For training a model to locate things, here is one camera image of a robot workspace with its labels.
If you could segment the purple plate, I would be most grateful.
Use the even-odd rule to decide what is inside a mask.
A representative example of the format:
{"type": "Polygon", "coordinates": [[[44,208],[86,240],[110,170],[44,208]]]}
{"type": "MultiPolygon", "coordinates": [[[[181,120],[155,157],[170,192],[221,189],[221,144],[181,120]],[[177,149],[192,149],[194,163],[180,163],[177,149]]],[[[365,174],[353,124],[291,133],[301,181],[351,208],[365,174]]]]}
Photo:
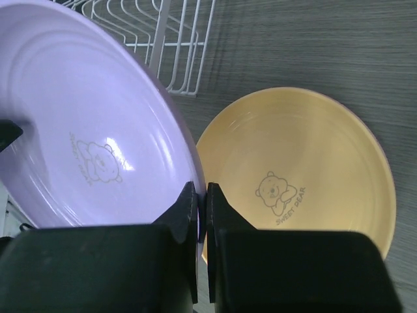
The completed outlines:
{"type": "Polygon", "coordinates": [[[23,134],[1,181],[37,228],[148,224],[193,182],[192,135],[168,92],[125,46],[51,1],[1,2],[1,120],[23,134]]]}

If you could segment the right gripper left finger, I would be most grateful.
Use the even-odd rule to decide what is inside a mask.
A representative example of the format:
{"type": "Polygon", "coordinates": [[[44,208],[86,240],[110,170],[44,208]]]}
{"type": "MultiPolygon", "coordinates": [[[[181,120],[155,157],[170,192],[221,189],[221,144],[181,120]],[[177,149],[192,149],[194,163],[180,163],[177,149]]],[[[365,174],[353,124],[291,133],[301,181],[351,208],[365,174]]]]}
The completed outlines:
{"type": "Polygon", "coordinates": [[[1,253],[2,312],[191,312],[197,194],[150,224],[26,230],[1,253]]]}

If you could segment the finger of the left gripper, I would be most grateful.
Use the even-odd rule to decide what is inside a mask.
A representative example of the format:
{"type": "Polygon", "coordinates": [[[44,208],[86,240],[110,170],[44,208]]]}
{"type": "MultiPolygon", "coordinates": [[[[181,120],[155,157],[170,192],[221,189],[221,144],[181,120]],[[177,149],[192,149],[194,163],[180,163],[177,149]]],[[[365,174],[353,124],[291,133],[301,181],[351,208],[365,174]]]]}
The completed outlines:
{"type": "Polygon", "coordinates": [[[23,134],[23,130],[16,123],[8,119],[0,120],[0,152],[23,134]]]}

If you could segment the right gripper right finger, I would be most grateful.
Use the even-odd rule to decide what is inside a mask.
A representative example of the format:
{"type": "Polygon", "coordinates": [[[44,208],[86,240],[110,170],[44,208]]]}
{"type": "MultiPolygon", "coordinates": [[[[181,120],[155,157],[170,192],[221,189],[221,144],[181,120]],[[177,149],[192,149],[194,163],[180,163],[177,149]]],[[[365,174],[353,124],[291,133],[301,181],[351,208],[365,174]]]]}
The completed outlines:
{"type": "Polygon", "coordinates": [[[354,231],[258,230],[207,190],[207,270],[217,312],[401,312],[378,248],[354,231]]]}

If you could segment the pink plate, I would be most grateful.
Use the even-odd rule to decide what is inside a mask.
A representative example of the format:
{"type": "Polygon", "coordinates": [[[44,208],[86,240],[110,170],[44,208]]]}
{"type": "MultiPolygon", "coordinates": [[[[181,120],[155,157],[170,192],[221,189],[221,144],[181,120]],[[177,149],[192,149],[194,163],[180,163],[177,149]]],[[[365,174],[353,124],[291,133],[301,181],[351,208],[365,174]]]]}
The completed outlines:
{"type": "Polygon", "coordinates": [[[346,106],[346,109],[349,113],[353,114],[367,129],[367,131],[372,135],[373,139],[376,141],[379,150],[384,155],[384,159],[387,162],[388,165],[390,165],[390,161],[388,158],[388,155],[386,154],[386,149],[384,147],[384,142],[380,136],[380,134],[377,132],[377,129],[375,128],[375,125],[370,123],[367,119],[364,119],[358,112],[356,112],[354,109],[346,106]]]}

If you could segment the orange plate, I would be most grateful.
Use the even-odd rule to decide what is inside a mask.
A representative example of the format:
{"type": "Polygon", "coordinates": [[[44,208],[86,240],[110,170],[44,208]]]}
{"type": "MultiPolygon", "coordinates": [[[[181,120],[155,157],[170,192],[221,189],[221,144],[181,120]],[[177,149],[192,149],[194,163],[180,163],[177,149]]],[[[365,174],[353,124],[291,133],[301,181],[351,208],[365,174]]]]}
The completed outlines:
{"type": "Polygon", "coordinates": [[[254,227],[358,231],[388,255],[389,163],[368,127],[330,97],[296,87],[251,93],[211,121],[197,150],[206,181],[254,227]]]}

